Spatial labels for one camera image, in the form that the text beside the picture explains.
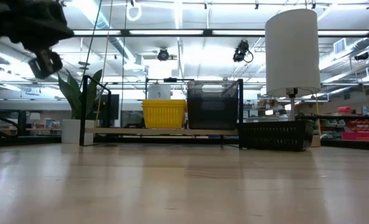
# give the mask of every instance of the white lampshade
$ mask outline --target white lampshade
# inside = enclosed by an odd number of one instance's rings
[[[40,113],[31,113],[29,119],[33,121],[40,120]]]
[[[320,91],[317,14],[308,9],[282,12],[266,23],[266,82],[270,96]]]

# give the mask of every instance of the wooden floor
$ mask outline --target wooden floor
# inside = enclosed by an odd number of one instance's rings
[[[369,151],[0,149],[0,223],[369,223]]]

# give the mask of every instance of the yellow basket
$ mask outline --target yellow basket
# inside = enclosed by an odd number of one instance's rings
[[[143,100],[146,128],[182,128],[187,111],[185,100]]]

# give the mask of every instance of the black mesh bin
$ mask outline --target black mesh bin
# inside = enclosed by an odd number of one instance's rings
[[[238,116],[238,82],[187,83],[190,129],[234,130]]]
[[[304,151],[311,145],[313,130],[310,121],[276,121],[244,123],[238,132],[248,149]]]

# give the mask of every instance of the white planter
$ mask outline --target white planter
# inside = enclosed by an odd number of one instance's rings
[[[94,121],[86,121],[86,128],[94,128]],[[62,121],[62,136],[63,144],[79,144],[80,120],[66,119]],[[85,144],[93,143],[93,133],[85,133]]]

